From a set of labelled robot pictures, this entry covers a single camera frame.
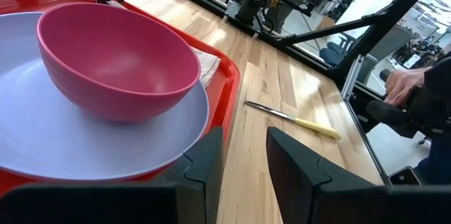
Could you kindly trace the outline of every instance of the tray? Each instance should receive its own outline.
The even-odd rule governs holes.
[[[24,11],[45,11],[58,4],[76,1],[94,3],[96,0],[0,0],[0,14]],[[194,48],[213,54],[221,59],[221,64],[219,65],[218,71],[215,73],[209,86],[206,88],[209,98],[210,114],[209,122],[204,134],[210,131],[212,127],[221,126],[223,128],[223,143],[227,145],[227,141],[230,136],[230,127],[233,120],[233,109],[235,108],[237,91],[240,83],[240,73],[237,66],[225,54],[203,43],[202,41],[199,41],[191,35],[170,26],[169,24],[130,4],[124,3],[123,5],[131,11],[141,13],[142,15],[152,18],[153,20],[157,20],[168,26],[173,31],[177,32]],[[158,171],[134,178],[133,180],[148,180],[157,173]],[[0,196],[12,187],[29,182],[35,182],[35,180],[0,171]]]

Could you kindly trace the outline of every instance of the pink bowl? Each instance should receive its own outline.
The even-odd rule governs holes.
[[[51,80],[102,118],[138,122],[174,107],[199,80],[190,46],[167,27],[112,6],[56,6],[37,36]]]

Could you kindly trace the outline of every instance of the wooden table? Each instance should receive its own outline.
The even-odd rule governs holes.
[[[242,85],[228,147],[218,223],[282,223],[266,162],[266,128],[276,126],[335,164],[375,184],[382,180],[334,82],[252,39],[188,0],[127,0],[220,49]],[[243,105],[256,101],[334,127],[338,142]]]

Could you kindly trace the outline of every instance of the lavender plate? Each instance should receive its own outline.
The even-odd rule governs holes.
[[[52,180],[126,179],[164,167],[202,136],[209,106],[200,82],[144,123],[100,120],[73,105],[42,63],[40,16],[0,16],[0,169]]]

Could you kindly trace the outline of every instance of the white napkin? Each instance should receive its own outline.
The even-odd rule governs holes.
[[[126,9],[124,6],[119,4],[117,1],[108,1],[110,6],[119,7],[122,9]],[[217,56],[208,54],[207,52],[198,50],[194,47],[191,47],[192,50],[196,53],[197,58],[200,62],[200,81],[204,87],[208,87],[211,78],[213,77],[216,70],[218,70],[219,64],[221,63],[220,58]]]

